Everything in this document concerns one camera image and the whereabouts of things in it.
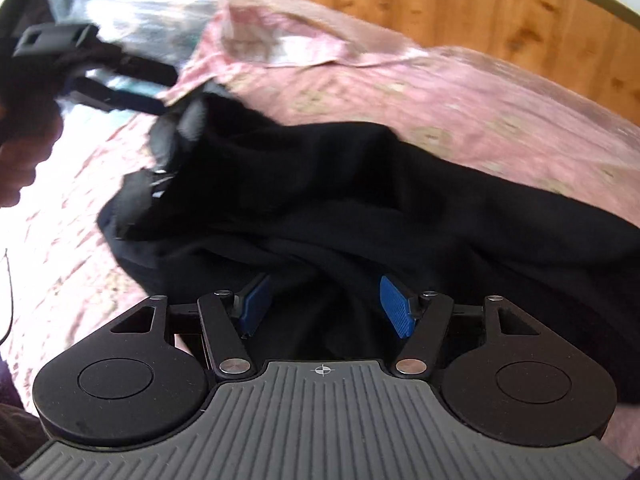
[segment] gray base plate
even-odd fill
[[[529,449],[460,424],[422,381],[374,361],[270,363],[223,384],[188,428],[126,452],[52,444],[26,480],[622,480],[596,438]]]

